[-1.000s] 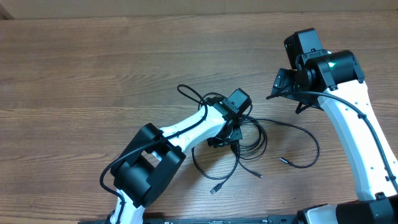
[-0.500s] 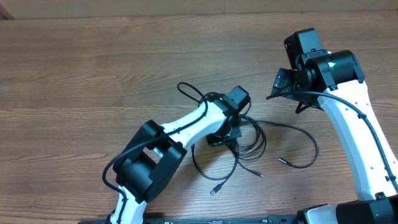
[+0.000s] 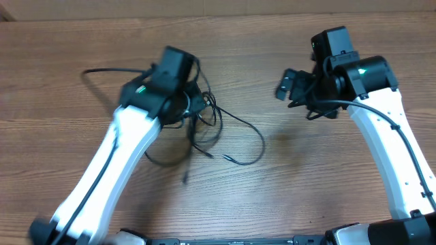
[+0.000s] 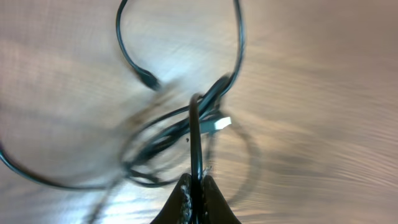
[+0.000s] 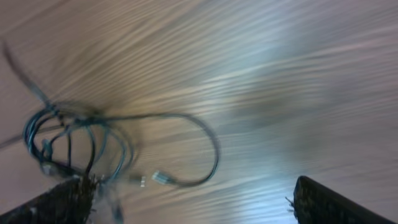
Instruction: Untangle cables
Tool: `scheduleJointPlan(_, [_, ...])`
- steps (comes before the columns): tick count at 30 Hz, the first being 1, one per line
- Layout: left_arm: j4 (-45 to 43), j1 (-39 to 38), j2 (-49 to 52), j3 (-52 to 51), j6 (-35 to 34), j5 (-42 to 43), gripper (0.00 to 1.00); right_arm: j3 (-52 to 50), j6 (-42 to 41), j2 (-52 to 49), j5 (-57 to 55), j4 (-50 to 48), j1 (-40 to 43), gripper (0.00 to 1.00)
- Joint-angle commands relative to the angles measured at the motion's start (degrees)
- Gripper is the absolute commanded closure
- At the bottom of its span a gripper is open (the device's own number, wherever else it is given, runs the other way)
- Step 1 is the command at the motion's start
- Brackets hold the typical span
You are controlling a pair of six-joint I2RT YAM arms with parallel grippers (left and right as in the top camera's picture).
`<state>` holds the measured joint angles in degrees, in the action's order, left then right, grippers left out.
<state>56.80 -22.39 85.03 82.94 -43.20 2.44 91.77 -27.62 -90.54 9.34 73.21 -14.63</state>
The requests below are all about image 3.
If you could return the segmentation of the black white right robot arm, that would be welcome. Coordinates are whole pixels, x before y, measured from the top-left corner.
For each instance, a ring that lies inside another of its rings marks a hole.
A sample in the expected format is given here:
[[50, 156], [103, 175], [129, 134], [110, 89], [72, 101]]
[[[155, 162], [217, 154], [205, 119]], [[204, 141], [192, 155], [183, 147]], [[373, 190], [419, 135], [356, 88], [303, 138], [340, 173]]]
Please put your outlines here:
[[363, 135], [383, 180], [391, 217], [336, 227], [316, 244], [434, 244], [435, 175], [407, 121], [399, 83], [382, 56], [361, 58], [346, 27], [311, 38], [311, 72], [286, 69], [278, 99], [304, 106], [307, 119], [348, 112]]

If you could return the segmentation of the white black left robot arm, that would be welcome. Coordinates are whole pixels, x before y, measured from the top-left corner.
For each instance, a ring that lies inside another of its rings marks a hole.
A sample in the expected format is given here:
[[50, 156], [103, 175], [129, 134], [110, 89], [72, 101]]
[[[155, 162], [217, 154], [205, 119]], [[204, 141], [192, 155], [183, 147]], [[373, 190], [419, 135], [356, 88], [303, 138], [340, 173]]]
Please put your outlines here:
[[166, 125], [205, 108], [197, 79], [199, 60], [165, 47], [161, 60], [121, 88], [119, 106], [79, 183], [50, 221], [29, 228], [33, 244], [98, 244], [106, 237], [116, 204], [146, 149]]

